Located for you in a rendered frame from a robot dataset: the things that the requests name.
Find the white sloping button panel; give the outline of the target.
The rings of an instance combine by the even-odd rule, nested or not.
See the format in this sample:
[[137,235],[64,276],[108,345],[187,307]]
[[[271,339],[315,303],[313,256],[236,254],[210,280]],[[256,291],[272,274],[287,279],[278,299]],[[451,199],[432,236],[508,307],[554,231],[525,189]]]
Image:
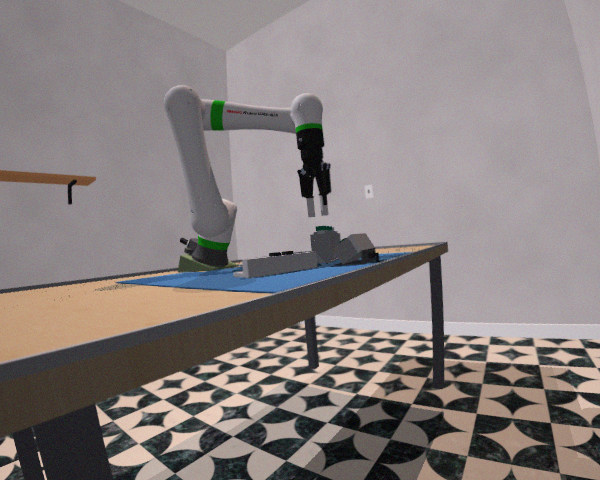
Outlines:
[[[369,262],[372,263],[372,261],[383,262],[379,261],[379,253],[374,252],[375,247],[366,233],[351,234],[347,238],[341,240],[333,250],[341,261],[341,263],[334,264],[334,266],[361,265]],[[361,260],[358,260],[360,258],[362,263]]]

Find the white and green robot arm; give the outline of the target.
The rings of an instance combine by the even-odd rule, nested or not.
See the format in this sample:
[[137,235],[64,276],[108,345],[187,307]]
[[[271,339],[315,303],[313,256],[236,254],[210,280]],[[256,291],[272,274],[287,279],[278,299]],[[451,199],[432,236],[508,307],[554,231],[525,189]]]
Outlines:
[[198,239],[181,238],[180,242],[187,244],[184,252],[195,261],[225,266],[237,206],[220,196],[203,130],[282,131],[296,134],[299,150],[323,148],[322,103],[309,93],[297,96],[291,108],[204,100],[191,87],[179,85],[165,95],[164,109],[181,162],[190,223],[198,234]]

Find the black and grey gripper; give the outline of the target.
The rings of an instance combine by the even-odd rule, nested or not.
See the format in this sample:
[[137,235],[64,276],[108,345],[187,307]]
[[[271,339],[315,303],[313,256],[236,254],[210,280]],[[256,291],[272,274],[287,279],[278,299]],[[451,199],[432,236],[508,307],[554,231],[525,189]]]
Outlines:
[[330,163],[324,163],[322,157],[323,150],[321,147],[307,147],[301,150],[303,168],[297,172],[300,179],[301,195],[307,199],[308,217],[315,217],[314,178],[316,178],[320,193],[318,195],[320,197],[321,216],[328,215],[327,194],[331,193]]

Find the dark table edge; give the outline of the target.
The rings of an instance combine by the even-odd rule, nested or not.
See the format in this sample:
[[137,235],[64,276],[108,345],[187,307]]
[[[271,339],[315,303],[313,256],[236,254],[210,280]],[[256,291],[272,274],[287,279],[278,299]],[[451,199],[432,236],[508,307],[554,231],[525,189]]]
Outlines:
[[[103,354],[111,353],[121,349],[129,348],[181,332],[185,332],[191,329],[202,327],[208,324],[212,324],[218,321],[222,321],[228,318],[232,318],[241,314],[245,314],[254,310],[258,310],[273,304],[277,304],[304,294],[308,294],[334,284],[364,275],[366,273],[381,269],[383,267],[395,264],[397,262],[409,259],[411,257],[420,255],[438,247],[447,245],[447,242],[435,242],[435,243],[421,243],[421,244],[407,244],[407,245],[392,245],[392,246],[378,246],[375,249],[383,248],[398,248],[398,247],[413,247],[413,246],[428,246],[434,245],[416,252],[412,252],[400,257],[396,257],[387,261],[383,261],[374,265],[370,265],[364,268],[360,268],[354,271],[350,271],[344,274],[340,274],[334,277],[316,281],[310,284],[299,286],[296,288],[288,289],[271,295],[263,296],[260,298],[252,299],[249,301],[237,303],[234,305],[222,307],[219,309],[199,313],[196,315],[104,337],[99,338],[75,345],[70,345],[54,350],[49,350],[33,355],[28,355],[16,359],[0,362],[0,382],[12,380],[15,378],[23,377],[26,375],[38,373],[41,371],[49,370],[52,368],[60,367],[63,365],[71,364],[74,362],[82,361],[85,359],[93,358]],[[40,284],[16,288],[0,289],[0,294],[49,288],[63,285],[80,284],[87,282],[111,280],[118,278],[126,278],[140,275],[149,275],[156,273],[164,273],[170,271],[178,271],[178,268],[138,272],[82,280],[73,280],[49,284]]]

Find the blue flat mat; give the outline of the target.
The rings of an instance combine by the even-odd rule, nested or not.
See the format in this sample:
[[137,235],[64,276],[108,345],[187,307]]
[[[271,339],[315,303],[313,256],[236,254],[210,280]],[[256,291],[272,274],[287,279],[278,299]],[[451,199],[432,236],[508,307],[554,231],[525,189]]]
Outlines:
[[310,284],[330,277],[334,277],[380,262],[372,261],[372,263],[369,262],[361,265],[334,266],[334,264],[338,263],[341,263],[340,259],[335,260],[331,263],[319,263],[317,264],[316,268],[245,279],[225,276],[223,273],[206,271],[179,273],[194,280],[195,282],[188,281],[188,279],[179,278],[178,276],[172,276],[171,274],[169,274],[152,277],[165,284],[156,282],[154,280],[149,280],[149,278],[131,280],[136,283],[128,281],[119,281],[115,283],[200,290],[272,294]]

